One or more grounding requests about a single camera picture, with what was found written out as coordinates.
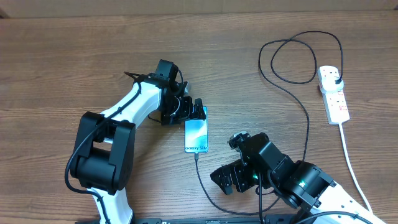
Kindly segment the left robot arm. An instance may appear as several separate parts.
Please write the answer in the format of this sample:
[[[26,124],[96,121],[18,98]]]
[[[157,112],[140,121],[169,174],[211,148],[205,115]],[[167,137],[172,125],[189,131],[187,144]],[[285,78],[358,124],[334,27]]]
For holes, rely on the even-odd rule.
[[[201,99],[188,95],[180,69],[160,60],[155,72],[127,73],[131,91],[101,113],[86,112],[80,119],[73,153],[65,168],[65,184],[91,195],[100,218],[97,223],[134,223],[126,185],[132,173],[136,129],[155,110],[163,126],[206,119]]]

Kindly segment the blue Galaxy smartphone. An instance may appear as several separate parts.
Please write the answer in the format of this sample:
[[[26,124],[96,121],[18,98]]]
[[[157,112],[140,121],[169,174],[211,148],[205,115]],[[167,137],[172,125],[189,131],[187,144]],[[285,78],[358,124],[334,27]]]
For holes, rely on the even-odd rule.
[[[208,120],[207,107],[204,107],[205,119],[189,120],[185,122],[186,153],[208,152]]]

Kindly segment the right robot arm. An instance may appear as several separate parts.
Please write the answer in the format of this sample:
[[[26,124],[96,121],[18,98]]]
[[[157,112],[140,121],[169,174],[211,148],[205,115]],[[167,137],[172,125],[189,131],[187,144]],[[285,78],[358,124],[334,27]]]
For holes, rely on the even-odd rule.
[[[245,192],[255,185],[273,188],[276,196],[299,210],[291,223],[382,223],[321,168],[305,161],[294,162],[265,133],[251,136],[241,132],[228,144],[240,158],[210,175],[226,195],[233,190]]]

